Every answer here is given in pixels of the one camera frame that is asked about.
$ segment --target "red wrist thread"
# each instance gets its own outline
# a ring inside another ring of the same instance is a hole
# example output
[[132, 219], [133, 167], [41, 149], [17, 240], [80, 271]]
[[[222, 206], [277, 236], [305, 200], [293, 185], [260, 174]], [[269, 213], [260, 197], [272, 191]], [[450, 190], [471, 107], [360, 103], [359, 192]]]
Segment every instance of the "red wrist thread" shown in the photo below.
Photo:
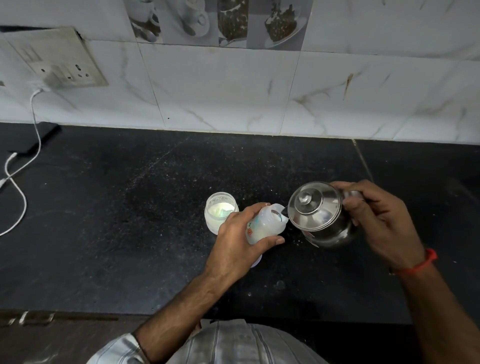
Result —
[[412, 274], [418, 273], [419, 271], [424, 269], [426, 266], [430, 265], [435, 259], [438, 258], [436, 251], [434, 251], [433, 249], [426, 248], [425, 253], [427, 258], [425, 259], [424, 262], [418, 264], [417, 266], [414, 266], [413, 268], [397, 270], [395, 274], [398, 276], [401, 276], [401, 275], [412, 275]]

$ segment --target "hand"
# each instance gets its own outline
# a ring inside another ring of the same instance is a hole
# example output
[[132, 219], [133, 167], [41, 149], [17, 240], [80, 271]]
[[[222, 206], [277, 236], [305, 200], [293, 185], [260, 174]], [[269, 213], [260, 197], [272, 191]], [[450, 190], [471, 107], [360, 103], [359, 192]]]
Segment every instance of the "hand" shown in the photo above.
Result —
[[367, 202], [348, 197], [343, 206], [365, 230], [367, 242], [391, 268], [413, 268], [425, 260], [425, 248], [404, 202], [370, 181], [332, 182], [339, 190], [360, 191]]
[[285, 242], [281, 236], [269, 236], [254, 245], [247, 241], [247, 223], [268, 205], [270, 204], [259, 202], [228, 216], [218, 230], [218, 237], [205, 265], [205, 273], [224, 279], [230, 286], [247, 274], [260, 254]]

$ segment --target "tile wall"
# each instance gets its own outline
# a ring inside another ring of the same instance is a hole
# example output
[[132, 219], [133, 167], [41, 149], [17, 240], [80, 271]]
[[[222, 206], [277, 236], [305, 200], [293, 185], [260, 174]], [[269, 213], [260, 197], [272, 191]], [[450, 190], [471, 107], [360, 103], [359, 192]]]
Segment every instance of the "tile wall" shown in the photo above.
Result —
[[[271, 0], [198, 0], [191, 27], [174, 0], [139, 1], [2, 7], [0, 25], [74, 26], [108, 81], [39, 95], [40, 120], [480, 144], [478, 0], [282, 0], [275, 16]], [[274, 34], [290, 3], [296, 27]], [[33, 79], [0, 34], [0, 121], [31, 121]]]

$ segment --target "steel teapot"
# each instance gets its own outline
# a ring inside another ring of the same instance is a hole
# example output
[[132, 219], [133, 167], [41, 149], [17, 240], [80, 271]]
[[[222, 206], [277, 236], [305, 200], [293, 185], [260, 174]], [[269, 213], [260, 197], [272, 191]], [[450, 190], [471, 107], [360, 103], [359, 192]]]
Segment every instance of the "steel teapot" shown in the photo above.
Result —
[[342, 201], [349, 196], [364, 200], [359, 191], [343, 192], [326, 182], [309, 182], [297, 189], [288, 202], [292, 224], [316, 247], [345, 245], [358, 235]]

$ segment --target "wall outlet plate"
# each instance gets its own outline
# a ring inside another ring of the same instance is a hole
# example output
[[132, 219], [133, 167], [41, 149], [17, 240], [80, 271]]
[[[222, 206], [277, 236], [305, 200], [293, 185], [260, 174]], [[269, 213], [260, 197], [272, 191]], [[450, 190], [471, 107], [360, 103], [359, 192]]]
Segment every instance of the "wall outlet plate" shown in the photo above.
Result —
[[73, 27], [11, 32], [4, 36], [33, 72], [52, 88], [108, 85]]

